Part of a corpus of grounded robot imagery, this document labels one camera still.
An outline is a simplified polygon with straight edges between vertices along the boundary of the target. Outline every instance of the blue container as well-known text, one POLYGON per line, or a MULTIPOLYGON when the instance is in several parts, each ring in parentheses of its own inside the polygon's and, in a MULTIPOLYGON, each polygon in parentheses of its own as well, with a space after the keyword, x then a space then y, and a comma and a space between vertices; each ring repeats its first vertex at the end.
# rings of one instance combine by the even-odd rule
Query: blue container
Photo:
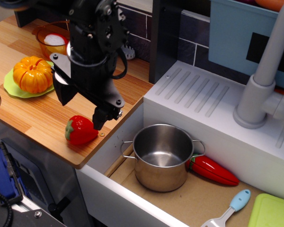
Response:
MULTIPOLYGON (((252 34, 270 36, 277 16, 234 0, 211 0, 209 60, 251 76, 258 66, 246 59, 252 34)), ((275 80, 284 88, 284 72, 275 80)))

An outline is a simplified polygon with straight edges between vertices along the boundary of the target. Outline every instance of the pot rim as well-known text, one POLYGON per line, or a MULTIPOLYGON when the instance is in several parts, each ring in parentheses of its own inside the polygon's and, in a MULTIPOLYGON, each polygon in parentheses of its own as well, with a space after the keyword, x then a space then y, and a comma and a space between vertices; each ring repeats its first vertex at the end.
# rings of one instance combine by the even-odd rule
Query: pot rim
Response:
POLYGON ((183 130, 183 129, 177 127, 177 126, 171 125, 171 124, 159 123, 159 124, 152 124, 152 125, 149 125, 149 126, 147 126, 147 127, 142 128, 141 130, 139 130, 139 131, 137 132, 137 134, 135 135, 135 137, 133 138, 133 151, 134 151, 134 154, 139 158, 139 160, 143 161, 144 163, 146 163, 146 164, 148 164, 148 165, 150 165, 150 166, 153 166, 153 167, 158 167, 158 168, 173 168, 173 167, 177 167, 177 166, 181 166, 181 165, 185 164, 185 163, 186 163, 189 159, 191 159, 191 157, 193 156, 193 154, 194 154, 194 149, 195 149, 195 146, 194 146, 193 140, 191 139, 190 135, 189 135, 185 130, 183 130), (160 126, 160 125, 164 125, 164 126, 176 128, 176 129, 182 131, 182 132, 183 132, 185 135, 187 135, 187 137, 190 139, 190 142, 191 142, 191 145, 192 145, 192 150, 191 150, 191 153, 190 153, 189 157, 188 157, 185 161, 183 161, 183 162, 181 162, 181 163, 179 163, 179 164, 177 164, 177 165, 174 165, 174 166, 157 166, 157 165, 154 165, 154 164, 151 164, 151 163, 146 162, 145 160, 143 160, 143 159, 137 154, 137 152, 136 152, 136 150, 135 150, 135 148, 134 148, 134 142, 135 142, 135 140, 136 140, 136 137, 137 137, 143 130, 145 130, 145 129, 147 129, 147 128, 155 127, 155 126, 160 126))

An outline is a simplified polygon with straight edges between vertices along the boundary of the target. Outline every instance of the green plate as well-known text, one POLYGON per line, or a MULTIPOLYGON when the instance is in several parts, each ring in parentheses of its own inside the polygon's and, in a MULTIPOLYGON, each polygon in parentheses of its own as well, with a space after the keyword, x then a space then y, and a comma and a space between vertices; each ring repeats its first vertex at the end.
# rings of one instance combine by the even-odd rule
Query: green plate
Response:
POLYGON ((284 227, 284 200, 269 194, 259 194, 248 227, 284 227))
MULTIPOLYGON (((51 66, 53 66, 53 63, 51 61, 48 61, 47 63, 49 63, 51 66)), ((11 95, 11 96, 16 96, 16 97, 20 97, 20 98, 31 98, 31 97, 37 97, 37 96, 42 96, 44 94, 46 94, 47 92, 50 92, 54 89, 53 85, 51 85, 47 90, 45 90, 44 92, 40 92, 40 93, 36 93, 36 94, 32 94, 26 91, 23 91, 19 88, 19 86, 14 82, 13 79, 13 69, 11 71, 9 71, 8 74, 6 74, 5 78, 4 78, 4 88, 5 90, 11 95)))

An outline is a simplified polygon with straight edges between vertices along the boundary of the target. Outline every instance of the toy pumpkin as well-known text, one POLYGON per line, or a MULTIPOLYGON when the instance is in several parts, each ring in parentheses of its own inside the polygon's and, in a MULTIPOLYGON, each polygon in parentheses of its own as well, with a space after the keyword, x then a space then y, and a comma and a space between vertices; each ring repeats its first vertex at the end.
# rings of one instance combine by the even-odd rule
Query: toy pumpkin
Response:
POLYGON ((40 93, 53 84, 50 64, 36 56, 25 57, 14 66, 14 82, 21 90, 29 93, 40 93))

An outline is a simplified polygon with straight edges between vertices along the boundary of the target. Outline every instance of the white spatula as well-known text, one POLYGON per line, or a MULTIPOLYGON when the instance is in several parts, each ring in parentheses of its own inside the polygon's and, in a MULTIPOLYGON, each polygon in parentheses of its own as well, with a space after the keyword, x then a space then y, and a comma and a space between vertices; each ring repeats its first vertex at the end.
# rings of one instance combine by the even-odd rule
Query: white spatula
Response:
POLYGON ((201 227, 225 227, 226 221, 236 211, 239 211, 248 203, 250 199, 250 190, 245 189, 240 191, 233 197, 227 211, 219 218, 213 218, 206 221, 201 227))

